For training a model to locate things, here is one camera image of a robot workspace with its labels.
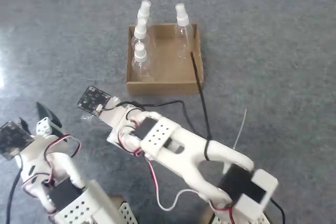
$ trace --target wire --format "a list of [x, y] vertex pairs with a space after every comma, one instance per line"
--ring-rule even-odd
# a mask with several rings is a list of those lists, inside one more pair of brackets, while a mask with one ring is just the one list
[[238, 135], [237, 135], [237, 138], [236, 138], [236, 141], [235, 141], [235, 144], [233, 145], [233, 149], [235, 150], [236, 149], [236, 145], [238, 143], [238, 140], [239, 140], [239, 137], [240, 137], [240, 134], [242, 133], [243, 131], [243, 127], [244, 127], [244, 123], [245, 123], [245, 118], [246, 118], [246, 114], [247, 114], [247, 109], [245, 109], [245, 112], [244, 112], [244, 117], [243, 117], [243, 121], [242, 121], [242, 125], [240, 126], [240, 130], [238, 132]]
[[130, 105], [133, 105], [135, 107], [139, 107], [142, 110], [146, 110], [142, 104], [140, 104], [140, 103], [138, 103], [136, 101], [123, 101], [123, 102], [119, 102], [116, 106], [111, 107], [109, 109], [103, 108], [102, 111], [111, 111], [111, 110], [114, 110], [115, 108], [117, 108], [119, 106], [123, 106], [124, 104], [130, 104]]
[[201, 82], [199, 81], [197, 66], [196, 66], [196, 63], [195, 63], [195, 58], [194, 58], [193, 52], [190, 52], [190, 56], [191, 56], [191, 60], [193, 62], [193, 67], [194, 67], [194, 72], [195, 72], [195, 78], [196, 78], [196, 83], [197, 83], [197, 87], [198, 87], [198, 92], [199, 92], [199, 94], [201, 96], [201, 102], [202, 102], [202, 108], [203, 108], [203, 113], [204, 113], [205, 126], [206, 126], [206, 131], [207, 131], [207, 140], [211, 140], [212, 139], [212, 135], [211, 135], [211, 130], [210, 130], [208, 113], [206, 111], [206, 105], [205, 105], [203, 90], [202, 90], [202, 87], [201, 87]]
[[286, 224], [286, 215], [285, 215], [285, 211], [283, 210], [283, 208], [280, 207], [280, 205], [276, 203], [276, 201], [273, 198], [271, 198], [271, 202], [280, 210], [281, 216], [282, 216], [282, 224]]
[[229, 216], [230, 216], [230, 222], [231, 222], [231, 224], [235, 224], [235, 220], [233, 219], [232, 208], [230, 208], [230, 210], [229, 210]]
[[[130, 128], [132, 128], [132, 129], [135, 130], [135, 128], [132, 127], [132, 126], [130, 126], [130, 125], [124, 125], [123, 127], [130, 127]], [[119, 134], [120, 134], [120, 131], [119, 131], [118, 134], [117, 134], [117, 136], [118, 136], [118, 143], [119, 143], [119, 146], [120, 146], [124, 151], [126, 151], [127, 153], [130, 153], [130, 154], [132, 154], [132, 155], [138, 157], [138, 156], [142, 153], [141, 148], [138, 147], [138, 148], [136, 148], [136, 149], [133, 150], [133, 151], [128, 150], [128, 149], [125, 147], [124, 143], [121, 141], [121, 137], [120, 137]]]
[[165, 106], [165, 105], [169, 105], [169, 104], [173, 104], [173, 103], [180, 103], [182, 105], [182, 111], [183, 111], [184, 117], [185, 117], [189, 127], [191, 128], [192, 132], [195, 133], [196, 135], [199, 135], [200, 137], [203, 137], [203, 135], [195, 129], [193, 123], [191, 122], [191, 120], [188, 116], [187, 108], [185, 106], [184, 101], [173, 100], [173, 101], [170, 101], [170, 102], [157, 103], [157, 104], [150, 104], [150, 103], [149, 104], [143, 104], [143, 106], [144, 107], [159, 107], [159, 106]]
[[8, 197], [8, 201], [7, 201], [7, 209], [6, 209], [6, 224], [10, 224], [10, 216], [11, 216], [11, 213], [10, 213], [10, 210], [12, 208], [12, 201], [13, 201], [13, 197], [14, 197], [14, 192], [15, 192], [15, 188], [17, 186], [17, 183], [19, 182], [19, 179], [20, 179], [20, 176], [21, 176], [21, 172], [23, 170], [23, 160], [22, 160], [22, 157], [19, 155], [20, 157], [20, 160], [21, 160], [21, 167], [19, 168], [19, 171], [13, 181], [13, 184], [12, 184], [12, 187], [10, 189], [10, 192], [9, 192], [9, 197]]
[[50, 176], [49, 173], [35, 173], [33, 176], [31, 176], [31, 177], [29, 177], [28, 179], [26, 179], [26, 181], [24, 181], [23, 184], [22, 184], [22, 190], [23, 190], [26, 194], [28, 194], [29, 196], [31, 196], [31, 197], [33, 197], [33, 198], [37, 198], [37, 197], [36, 197], [35, 195], [31, 194], [31, 193], [26, 189], [26, 187], [27, 187], [28, 183], [29, 183], [31, 180], [33, 180], [34, 178], [36, 178], [36, 177], [38, 177], [38, 176], [40, 176], [40, 175]]
[[[67, 139], [67, 138], [70, 137], [70, 136], [71, 136], [70, 134], [66, 134], [66, 135], [63, 135], [63, 136], [59, 137], [59, 138], [56, 139], [55, 141], [53, 141], [53, 142], [51, 142], [50, 144], [48, 144], [48, 146], [46, 147], [46, 149], [45, 149], [44, 152], [43, 152], [44, 160], [47, 162], [48, 166], [51, 168], [51, 172], [50, 172], [49, 179], [48, 179], [48, 181], [46, 182], [47, 184], [49, 184], [49, 183], [51, 182], [51, 180], [52, 180], [52, 178], [53, 178], [53, 176], [54, 176], [54, 171], [53, 171], [54, 169], [53, 169], [51, 163], [50, 163], [50, 162], [48, 161], [48, 159], [47, 159], [47, 152], [48, 152], [48, 150], [49, 150], [51, 147], [53, 147], [54, 145], [58, 144], [59, 142], [65, 140], [65, 139]], [[73, 153], [70, 157], [74, 157], [74, 156], [79, 152], [79, 150], [80, 150], [80, 148], [81, 148], [81, 143], [80, 143], [80, 141], [79, 141], [77, 138], [75, 138], [75, 137], [74, 137], [74, 139], [77, 141], [78, 145], [77, 145], [76, 150], [74, 151], [74, 153]]]
[[235, 220], [233, 219], [233, 207], [227, 207], [227, 208], [217, 208], [214, 206], [214, 204], [211, 202], [211, 200], [208, 200], [209, 202], [209, 205], [212, 209], [213, 212], [216, 212], [216, 211], [220, 211], [220, 212], [224, 212], [224, 211], [228, 211], [229, 212], [229, 217], [230, 217], [230, 222], [231, 224], [235, 224]]
[[128, 118], [129, 114], [130, 114], [132, 111], [134, 111], [134, 110], [141, 110], [141, 111], [143, 111], [141, 108], [132, 108], [131, 110], [129, 110], [129, 111], [126, 113], [126, 115], [125, 115], [126, 120], [129, 119], [129, 118]]
[[177, 201], [179, 200], [179, 197], [180, 197], [180, 195], [181, 195], [182, 193], [185, 193], [185, 192], [189, 191], [189, 192], [191, 192], [191, 193], [198, 194], [198, 192], [195, 191], [195, 190], [193, 190], [193, 189], [183, 189], [183, 190], [181, 190], [181, 191], [179, 191], [179, 192], [177, 193], [177, 195], [176, 195], [176, 197], [175, 197], [175, 199], [174, 199], [174, 202], [173, 202], [173, 204], [172, 204], [170, 207], [168, 207], [168, 208], [163, 207], [163, 206], [161, 205], [161, 203], [160, 203], [160, 197], [159, 197], [159, 185], [158, 185], [158, 181], [157, 181], [157, 179], [156, 179], [156, 175], [155, 175], [155, 172], [154, 172], [154, 168], [153, 168], [151, 162], [150, 162], [147, 158], [145, 158], [145, 159], [146, 159], [146, 161], [148, 162], [148, 166], [149, 166], [150, 171], [151, 171], [152, 179], [153, 179], [154, 184], [155, 184], [156, 201], [157, 201], [159, 207], [160, 207], [163, 211], [171, 211], [171, 210], [173, 210], [173, 209], [175, 208], [175, 206], [176, 206], [176, 204], [177, 204]]

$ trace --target circuit board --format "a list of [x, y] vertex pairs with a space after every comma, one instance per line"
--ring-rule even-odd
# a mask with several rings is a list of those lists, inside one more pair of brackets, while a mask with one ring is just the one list
[[94, 86], [89, 86], [77, 103], [77, 107], [89, 112], [94, 116], [99, 116], [101, 111], [97, 111], [98, 105], [105, 108], [111, 96]]
[[33, 141], [29, 133], [12, 121], [0, 128], [0, 153], [7, 160], [11, 160]]

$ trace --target black cable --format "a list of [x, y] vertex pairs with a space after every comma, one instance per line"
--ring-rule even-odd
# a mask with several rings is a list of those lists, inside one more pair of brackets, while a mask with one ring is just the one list
[[130, 105], [133, 105], [135, 107], [139, 107], [142, 110], [146, 110], [142, 104], [140, 104], [136, 101], [123, 101], [123, 102], [119, 102], [116, 106], [111, 107], [109, 109], [104, 108], [104, 109], [102, 109], [102, 111], [111, 111], [111, 110], [114, 110], [116, 107], [123, 106], [124, 104], [130, 104]]
[[23, 161], [22, 161], [22, 158], [21, 156], [19, 155], [20, 159], [21, 159], [21, 167], [19, 169], [19, 172], [17, 173], [14, 181], [13, 181], [13, 185], [12, 185], [12, 188], [10, 189], [11, 191], [9, 192], [9, 197], [8, 197], [8, 201], [7, 201], [7, 209], [6, 209], [6, 224], [10, 224], [10, 216], [11, 216], [11, 213], [10, 213], [10, 209], [12, 208], [12, 201], [13, 201], [13, 196], [14, 196], [14, 191], [15, 191], [15, 188], [16, 188], [16, 185], [17, 183], [19, 182], [19, 179], [20, 179], [20, 176], [21, 176], [21, 172], [23, 170]]
[[156, 104], [143, 104], [144, 107], [159, 107], [159, 106], [165, 106], [165, 105], [169, 105], [169, 104], [173, 104], [173, 103], [180, 103], [182, 104], [182, 110], [183, 110], [183, 114], [184, 114], [184, 117], [185, 119], [187, 120], [187, 123], [189, 125], [189, 127], [191, 128], [192, 132], [195, 133], [196, 135], [199, 135], [200, 137], [203, 137], [203, 135], [201, 133], [199, 133], [193, 123], [191, 122], [189, 116], [188, 116], [188, 112], [187, 112], [187, 108], [185, 106], [185, 103], [184, 101], [182, 100], [173, 100], [173, 101], [170, 101], [170, 102], [164, 102], [164, 103], [156, 103]]
[[209, 147], [209, 142], [212, 140], [212, 135], [211, 135], [211, 131], [210, 131], [210, 124], [209, 124], [209, 118], [208, 118], [208, 113], [206, 111], [206, 105], [205, 105], [203, 90], [202, 90], [202, 87], [201, 87], [201, 82], [199, 81], [197, 66], [196, 66], [196, 62], [195, 62], [195, 58], [194, 58], [193, 52], [190, 52], [190, 56], [191, 56], [191, 60], [193, 62], [193, 67], [194, 67], [194, 73], [195, 73], [196, 83], [197, 83], [197, 87], [198, 87], [198, 92], [199, 92], [199, 94], [201, 96], [201, 102], [202, 102], [202, 108], [203, 108], [203, 113], [204, 113], [205, 126], [206, 126], [206, 131], [207, 131], [207, 137], [206, 137], [207, 142], [206, 142], [205, 148], [204, 148], [204, 157], [205, 157], [205, 159], [207, 161], [209, 161], [207, 150], [208, 150], [208, 147]]
[[282, 224], [286, 224], [286, 215], [285, 215], [285, 211], [283, 210], [283, 208], [280, 207], [280, 205], [276, 203], [276, 201], [273, 198], [271, 198], [271, 202], [280, 210], [281, 215], [282, 215]]
[[132, 108], [132, 109], [129, 110], [129, 111], [127, 112], [127, 114], [125, 115], [126, 120], [128, 120], [128, 116], [129, 116], [130, 112], [132, 112], [133, 110], [141, 110], [141, 111], [143, 111], [143, 109], [141, 109], [141, 108]]

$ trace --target clear plastic bottle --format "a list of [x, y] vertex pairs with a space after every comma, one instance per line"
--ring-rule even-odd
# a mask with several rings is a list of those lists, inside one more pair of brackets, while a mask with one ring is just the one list
[[144, 43], [138, 42], [135, 44], [132, 70], [134, 81], [153, 81], [151, 64]]
[[184, 4], [177, 4], [175, 9], [177, 19], [175, 25], [176, 53], [179, 58], [187, 59], [195, 47], [194, 28], [189, 23]]
[[139, 18], [143, 18], [147, 21], [147, 30], [153, 26], [153, 20], [150, 16], [150, 9], [151, 2], [149, 0], [143, 0], [137, 14], [137, 20]]
[[138, 22], [136, 23], [136, 27], [134, 30], [134, 36], [132, 38], [131, 44], [133, 50], [135, 50], [135, 44], [141, 42], [143, 43], [146, 48], [150, 47], [150, 38], [147, 34], [147, 29], [146, 29], [146, 20], [143, 18], [139, 18]]

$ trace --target white wire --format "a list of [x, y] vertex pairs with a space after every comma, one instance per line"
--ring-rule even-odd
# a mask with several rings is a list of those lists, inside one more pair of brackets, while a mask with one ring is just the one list
[[240, 134], [241, 134], [242, 131], [243, 131], [243, 127], [244, 127], [244, 123], [245, 123], [246, 114], [247, 114], [247, 109], [245, 109], [245, 113], [244, 113], [243, 121], [242, 121], [242, 123], [241, 123], [242, 125], [240, 126], [240, 130], [239, 130], [239, 132], [238, 132], [238, 135], [237, 135], [235, 144], [233, 145], [233, 149], [234, 149], [234, 150], [236, 149], [236, 145], [237, 145], [237, 143], [238, 143]]
[[176, 195], [176, 197], [175, 197], [175, 199], [174, 199], [174, 203], [173, 203], [170, 207], [168, 207], [168, 208], [163, 207], [163, 206], [161, 205], [161, 203], [160, 203], [160, 197], [159, 197], [159, 185], [158, 185], [158, 181], [156, 180], [156, 175], [155, 175], [155, 172], [154, 172], [154, 168], [153, 168], [151, 162], [150, 162], [148, 159], [146, 159], [146, 161], [148, 162], [148, 165], [149, 165], [149, 167], [150, 167], [150, 169], [151, 169], [151, 173], [152, 173], [152, 176], [153, 176], [153, 179], [154, 179], [155, 190], [156, 190], [156, 201], [157, 201], [159, 207], [160, 207], [163, 211], [167, 211], [167, 212], [168, 212], [168, 211], [173, 210], [173, 209], [175, 208], [175, 206], [176, 206], [176, 204], [177, 204], [177, 201], [179, 200], [179, 197], [180, 197], [180, 195], [181, 195], [182, 193], [185, 193], [185, 192], [189, 191], [189, 192], [191, 192], [191, 193], [198, 194], [198, 192], [195, 191], [195, 190], [193, 190], [193, 189], [183, 189], [183, 190], [181, 190], [181, 191], [179, 191], [179, 192], [177, 193], [177, 195]]

